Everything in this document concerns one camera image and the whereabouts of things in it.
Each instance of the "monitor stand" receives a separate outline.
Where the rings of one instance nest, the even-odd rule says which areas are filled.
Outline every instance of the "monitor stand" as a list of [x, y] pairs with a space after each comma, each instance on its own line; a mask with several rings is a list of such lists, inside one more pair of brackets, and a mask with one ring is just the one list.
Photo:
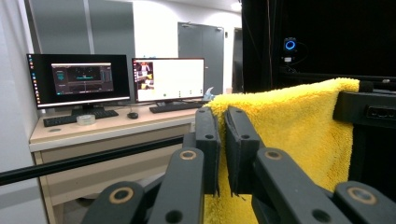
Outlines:
[[162, 102], [157, 102], [155, 105], [163, 106], [163, 105], [183, 105], [183, 104], [186, 104], [186, 103], [182, 102], [182, 101], [162, 101]]
[[72, 109], [72, 115], [90, 114], [96, 111], [105, 111], [102, 106], [83, 105], [82, 108]]

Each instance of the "black rod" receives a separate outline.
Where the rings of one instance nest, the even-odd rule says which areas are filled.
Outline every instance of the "black rod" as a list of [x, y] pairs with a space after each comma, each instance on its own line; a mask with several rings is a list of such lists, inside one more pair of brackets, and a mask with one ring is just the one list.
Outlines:
[[44, 164], [24, 167], [21, 169], [6, 171], [0, 173], [0, 186], [40, 177], [42, 175], [51, 175], [61, 171], [91, 165], [101, 161], [110, 161], [121, 157], [131, 156], [161, 147], [170, 147], [173, 145], [181, 144], [182, 142], [183, 136], [177, 136], [152, 141], [150, 143], [142, 143], [130, 147], [119, 147], [106, 151], [95, 152], [88, 155], [77, 156], [65, 160], [52, 161]]

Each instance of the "wooden desk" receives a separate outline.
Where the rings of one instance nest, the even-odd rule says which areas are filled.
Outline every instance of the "wooden desk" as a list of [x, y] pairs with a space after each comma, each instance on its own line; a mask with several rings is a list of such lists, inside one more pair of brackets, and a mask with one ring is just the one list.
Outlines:
[[[139, 114], [138, 119], [127, 118], [131, 108]], [[41, 118], [30, 138], [36, 164], [180, 136], [195, 122], [196, 109], [152, 114], [148, 106], [131, 108], [111, 108], [120, 115], [87, 126], [73, 123], [45, 128]], [[49, 223], [63, 222], [63, 203], [99, 193], [119, 181], [164, 172], [171, 154], [179, 148], [181, 145], [165, 147], [40, 177]]]

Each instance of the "keyboard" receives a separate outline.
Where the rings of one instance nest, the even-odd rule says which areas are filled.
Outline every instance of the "keyboard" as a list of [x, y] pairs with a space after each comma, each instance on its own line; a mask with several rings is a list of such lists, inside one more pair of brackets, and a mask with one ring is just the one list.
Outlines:
[[157, 114], [157, 113], [163, 113], [163, 112], [194, 109], [194, 108], [201, 108], [201, 107], [202, 107], [202, 104], [199, 104], [199, 103], [186, 103], [186, 104], [179, 104], [179, 105], [154, 106], [154, 107], [149, 107], [148, 109], [152, 113]]
[[69, 116], [62, 116], [57, 118], [43, 119], [44, 127], [52, 127], [56, 125], [76, 123], [77, 117], [81, 115], [95, 115], [95, 119], [105, 119], [105, 118], [116, 117], [119, 114], [114, 110], [102, 110], [102, 111], [90, 112], [87, 114], [69, 115]]

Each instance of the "yellow towel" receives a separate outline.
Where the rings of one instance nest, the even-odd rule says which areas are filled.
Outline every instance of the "yellow towel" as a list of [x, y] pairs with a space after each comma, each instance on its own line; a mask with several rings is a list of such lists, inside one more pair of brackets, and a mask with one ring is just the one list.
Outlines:
[[[267, 147], [285, 150], [317, 185], [333, 191], [347, 181], [353, 126], [333, 120], [332, 112], [339, 91], [358, 90], [358, 80], [336, 78], [282, 90], [219, 95], [207, 106], [219, 118], [223, 145], [223, 112], [229, 105], [241, 108]], [[205, 196], [205, 223], [257, 223], [251, 196], [231, 196], [224, 146], [219, 186], [220, 197]]]

